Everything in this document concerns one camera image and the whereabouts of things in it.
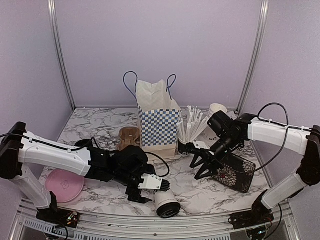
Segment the brown cardboard cup carrier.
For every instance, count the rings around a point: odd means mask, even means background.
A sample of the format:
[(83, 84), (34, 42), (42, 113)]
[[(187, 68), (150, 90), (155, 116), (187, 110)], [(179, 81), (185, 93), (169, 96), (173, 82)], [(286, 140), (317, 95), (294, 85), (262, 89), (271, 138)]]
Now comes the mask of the brown cardboard cup carrier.
[(119, 131), (120, 142), (117, 145), (119, 151), (128, 146), (139, 146), (140, 130), (137, 127), (123, 127)]

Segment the blue checkered paper bag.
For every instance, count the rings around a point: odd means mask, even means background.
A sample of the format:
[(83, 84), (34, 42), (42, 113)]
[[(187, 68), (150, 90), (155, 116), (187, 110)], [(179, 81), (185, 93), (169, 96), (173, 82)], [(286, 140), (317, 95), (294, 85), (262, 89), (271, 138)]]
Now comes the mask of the blue checkered paper bag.
[(176, 155), (177, 124), (182, 112), (171, 93), (176, 79), (177, 76), (171, 74), (167, 80), (150, 83), (140, 80), (134, 71), (128, 71), (123, 76), (124, 86), (137, 104), (140, 147), (163, 159)]

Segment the white paper cup GOOD print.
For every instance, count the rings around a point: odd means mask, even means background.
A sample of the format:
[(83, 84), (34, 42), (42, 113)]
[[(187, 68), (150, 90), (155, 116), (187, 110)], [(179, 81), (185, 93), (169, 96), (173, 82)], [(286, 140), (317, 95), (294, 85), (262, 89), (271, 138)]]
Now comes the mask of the white paper cup GOOD print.
[[(209, 127), (207, 127), (204, 130), (204, 136), (205, 136), (206, 144), (209, 147), (213, 146), (219, 140), (219, 137), (217, 136), (217, 134)], [(231, 147), (230, 149), (233, 152), (236, 150), (242, 151), (244, 148), (245, 148), (245, 142), (242, 141), (240, 143), (237, 143), (235, 146)]]

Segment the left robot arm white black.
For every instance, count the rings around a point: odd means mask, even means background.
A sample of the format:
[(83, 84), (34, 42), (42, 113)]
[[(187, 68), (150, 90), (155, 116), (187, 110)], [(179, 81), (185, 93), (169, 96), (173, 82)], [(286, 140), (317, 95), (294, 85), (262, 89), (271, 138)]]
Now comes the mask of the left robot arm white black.
[(127, 187), (128, 200), (149, 202), (141, 190), (159, 190), (162, 178), (152, 172), (147, 154), (138, 146), (122, 151), (94, 147), (89, 140), (83, 146), (70, 146), (41, 138), (17, 122), (0, 136), (0, 177), (10, 180), (53, 223), (63, 219), (55, 196), (46, 190), (28, 168), (28, 164), (53, 167), (101, 182), (116, 181)]

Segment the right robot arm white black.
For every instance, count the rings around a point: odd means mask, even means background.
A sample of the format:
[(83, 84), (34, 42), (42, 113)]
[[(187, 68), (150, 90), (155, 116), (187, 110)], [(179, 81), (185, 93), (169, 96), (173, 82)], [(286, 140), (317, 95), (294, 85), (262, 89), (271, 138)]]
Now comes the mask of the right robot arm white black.
[(195, 141), (187, 144), (189, 153), (200, 156), (197, 162), (203, 171), (217, 173), (222, 166), (222, 159), (229, 157), (232, 151), (245, 141), (262, 142), (278, 146), (279, 151), (288, 149), (302, 156), (297, 170), (263, 193), (248, 212), (247, 219), (258, 224), (282, 201), (294, 196), (307, 186), (320, 182), (320, 127), (298, 127), (288, 122), (279, 123), (266, 120), (257, 115), (245, 113), (236, 119), (229, 118), (219, 111), (208, 121), (208, 126), (218, 136), (218, 141), (211, 147), (204, 142)]

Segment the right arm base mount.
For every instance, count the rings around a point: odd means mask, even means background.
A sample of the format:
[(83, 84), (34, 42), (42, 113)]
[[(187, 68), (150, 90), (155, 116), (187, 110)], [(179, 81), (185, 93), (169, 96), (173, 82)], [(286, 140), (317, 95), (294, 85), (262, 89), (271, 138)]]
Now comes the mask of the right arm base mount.
[(275, 218), (270, 209), (262, 203), (263, 192), (252, 204), (251, 210), (241, 211), (230, 215), (228, 222), (234, 230), (271, 223)]

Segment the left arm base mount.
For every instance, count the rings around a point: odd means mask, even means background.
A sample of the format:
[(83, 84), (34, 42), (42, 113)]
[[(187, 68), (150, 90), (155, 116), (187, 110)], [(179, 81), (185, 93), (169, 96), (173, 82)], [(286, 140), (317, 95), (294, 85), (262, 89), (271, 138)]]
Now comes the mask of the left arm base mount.
[(56, 195), (52, 191), (50, 191), (49, 194), (49, 206), (43, 209), (37, 208), (36, 218), (45, 222), (75, 229), (78, 226), (80, 214), (76, 210), (59, 208)]

